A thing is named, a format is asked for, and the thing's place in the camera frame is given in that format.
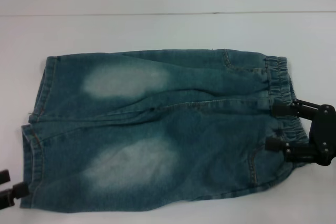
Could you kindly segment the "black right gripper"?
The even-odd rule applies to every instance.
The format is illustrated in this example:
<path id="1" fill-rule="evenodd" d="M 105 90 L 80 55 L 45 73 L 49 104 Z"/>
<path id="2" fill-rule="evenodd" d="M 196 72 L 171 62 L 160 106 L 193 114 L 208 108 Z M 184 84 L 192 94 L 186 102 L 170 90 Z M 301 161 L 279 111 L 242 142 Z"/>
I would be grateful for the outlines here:
<path id="1" fill-rule="evenodd" d="M 313 117 L 310 127 L 310 142 L 285 142 L 278 138 L 267 138 L 265 150 L 282 152 L 286 162 L 316 163 L 328 166 L 335 158 L 335 108 L 293 99 L 289 105 L 272 106 L 274 116 Z"/>

